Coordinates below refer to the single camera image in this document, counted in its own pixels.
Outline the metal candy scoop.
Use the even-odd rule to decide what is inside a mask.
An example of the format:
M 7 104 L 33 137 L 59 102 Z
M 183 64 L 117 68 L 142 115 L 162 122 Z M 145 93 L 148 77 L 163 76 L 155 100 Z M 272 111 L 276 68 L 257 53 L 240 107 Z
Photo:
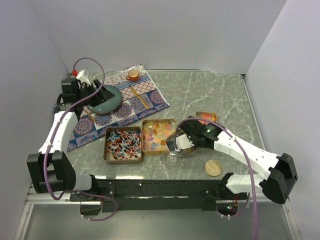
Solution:
M 171 156 L 177 157 L 192 153 L 194 144 L 184 132 L 175 132 L 166 139 L 166 146 Z

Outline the teal ceramic plate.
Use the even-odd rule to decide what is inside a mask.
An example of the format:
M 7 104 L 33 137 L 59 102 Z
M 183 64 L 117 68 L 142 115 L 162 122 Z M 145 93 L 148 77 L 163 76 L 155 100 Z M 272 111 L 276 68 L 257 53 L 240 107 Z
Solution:
M 98 97 L 99 95 L 105 96 L 107 100 L 102 103 L 99 103 L 96 106 L 92 104 L 88 104 L 87 108 L 96 114 L 108 114 L 113 110 L 117 109 L 120 103 L 122 102 L 122 94 L 120 90 L 112 85 L 104 85 L 101 91 L 96 94 L 95 96 Z

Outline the gold tin with popsicle candies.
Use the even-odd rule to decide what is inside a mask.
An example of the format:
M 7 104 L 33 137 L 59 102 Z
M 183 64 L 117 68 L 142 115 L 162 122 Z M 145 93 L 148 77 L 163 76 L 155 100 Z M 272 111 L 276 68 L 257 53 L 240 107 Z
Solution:
M 167 155 L 166 140 L 176 131 L 174 118 L 145 119 L 142 121 L 142 152 L 146 156 Z

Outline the gold tin with lollipops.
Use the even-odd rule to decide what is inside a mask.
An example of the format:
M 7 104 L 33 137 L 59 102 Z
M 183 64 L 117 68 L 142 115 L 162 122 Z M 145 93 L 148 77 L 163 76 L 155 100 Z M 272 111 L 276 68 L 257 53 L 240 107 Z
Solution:
M 107 165 L 140 164 L 143 159 L 141 128 L 108 127 L 105 131 L 103 159 Z

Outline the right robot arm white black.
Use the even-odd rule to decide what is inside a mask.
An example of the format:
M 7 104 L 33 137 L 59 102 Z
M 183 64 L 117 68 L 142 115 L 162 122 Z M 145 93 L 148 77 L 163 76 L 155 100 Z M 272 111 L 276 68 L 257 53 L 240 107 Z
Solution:
M 231 199 L 235 194 L 263 194 L 274 203 L 283 205 L 298 180 L 291 155 L 263 150 L 234 135 L 226 127 L 205 119 L 188 117 L 178 124 L 186 135 L 177 148 L 185 150 L 187 141 L 194 149 L 206 148 L 226 154 L 248 167 L 247 175 L 231 174 L 219 186 L 219 194 Z

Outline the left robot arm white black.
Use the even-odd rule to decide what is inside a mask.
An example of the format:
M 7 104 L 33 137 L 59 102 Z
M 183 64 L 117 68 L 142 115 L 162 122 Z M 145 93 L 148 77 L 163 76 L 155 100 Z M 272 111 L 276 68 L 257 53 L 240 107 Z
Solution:
M 81 191 L 88 201 L 100 194 L 92 174 L 76 173 L 66 151 L 84 107 L 95 114 L 108 114 L 122 102 L 120 90 L 112 85 L 69 77 L 61 81 L 62 93 L 54 107 L 54 121 L 42 147 L 27 157 L 26 163 L 38 194 Z

